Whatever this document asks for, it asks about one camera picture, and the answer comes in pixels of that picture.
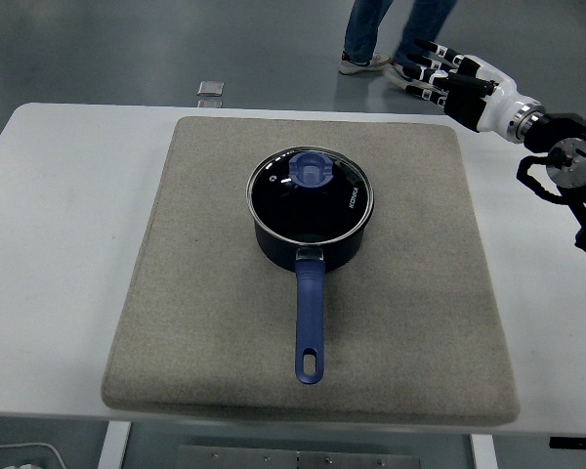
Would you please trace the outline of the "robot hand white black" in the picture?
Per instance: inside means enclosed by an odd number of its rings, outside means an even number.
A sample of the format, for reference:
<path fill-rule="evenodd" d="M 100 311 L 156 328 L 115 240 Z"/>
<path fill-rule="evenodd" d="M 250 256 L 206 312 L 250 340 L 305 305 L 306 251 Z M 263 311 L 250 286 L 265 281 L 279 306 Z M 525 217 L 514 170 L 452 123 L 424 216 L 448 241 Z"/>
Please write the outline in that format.
<path fill-rule="evenodd" d="M 408 57 L 406 92 L 441 107 L 467 129 L 520 143 L 521 126 L 545 113 L 537 100 L 519 92 L 513 78 L 485 60 L 428 40 L 415 44 L 427 54 Z"/>

